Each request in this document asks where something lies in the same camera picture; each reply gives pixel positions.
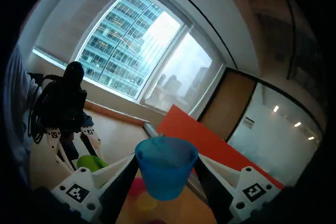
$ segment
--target blue cup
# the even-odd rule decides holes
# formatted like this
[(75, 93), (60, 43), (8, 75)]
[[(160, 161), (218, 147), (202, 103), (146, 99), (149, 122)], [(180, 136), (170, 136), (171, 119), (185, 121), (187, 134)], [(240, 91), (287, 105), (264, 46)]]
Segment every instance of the blue cup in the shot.
[(172, 137), (154, 137), (135, 148), (148, 193), (157, 200), (180, 195), (198, 157), (191, 143)]

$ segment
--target person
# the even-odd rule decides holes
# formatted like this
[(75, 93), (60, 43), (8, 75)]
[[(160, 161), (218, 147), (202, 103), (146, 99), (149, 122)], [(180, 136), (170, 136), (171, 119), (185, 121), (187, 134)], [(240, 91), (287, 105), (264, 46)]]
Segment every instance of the person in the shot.
[(29, 154), (33, 139), (28, 137), (28, 111), (42, 90), (26, 72), (20, 48), (16, 44), (9, 58), (4, 79), (4, 118), (7, 139), (25, 183), (29, 184)]

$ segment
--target yellow object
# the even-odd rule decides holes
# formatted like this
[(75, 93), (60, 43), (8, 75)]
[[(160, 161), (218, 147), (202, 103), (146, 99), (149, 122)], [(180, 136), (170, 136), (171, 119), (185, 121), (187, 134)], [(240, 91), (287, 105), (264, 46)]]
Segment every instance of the yellow object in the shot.
[(139, 195), (134, 205), (139, 211), (150, 211), (158, 205), (158, 201), (152, 198), (148, 192), (143, 192)]

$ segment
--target orange board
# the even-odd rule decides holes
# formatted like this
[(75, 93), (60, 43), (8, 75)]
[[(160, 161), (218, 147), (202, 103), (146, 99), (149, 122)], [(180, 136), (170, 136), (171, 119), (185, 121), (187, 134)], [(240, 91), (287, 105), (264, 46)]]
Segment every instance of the orange board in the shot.
[(241, 171), (246, 166), (252, 166), (277, 188), (284, 186), (268, 173), (256, 166), (230, 145), (220, 139), (211, 130), (194, 120), (181, 109), (173, 105), (157, 128), (157, 132), (166, 137), (176, 137), (191, 142), (199, 153), (225, 166)]

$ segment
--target green object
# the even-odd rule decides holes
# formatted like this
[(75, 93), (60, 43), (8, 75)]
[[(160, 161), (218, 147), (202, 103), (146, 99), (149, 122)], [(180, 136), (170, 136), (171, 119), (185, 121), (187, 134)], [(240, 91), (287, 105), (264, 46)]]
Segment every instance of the green object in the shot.
[(102, 159), (93, 155), (85, 155), (77, 160), (77, 167), (88, 168), (91, 172), (108, 166)]

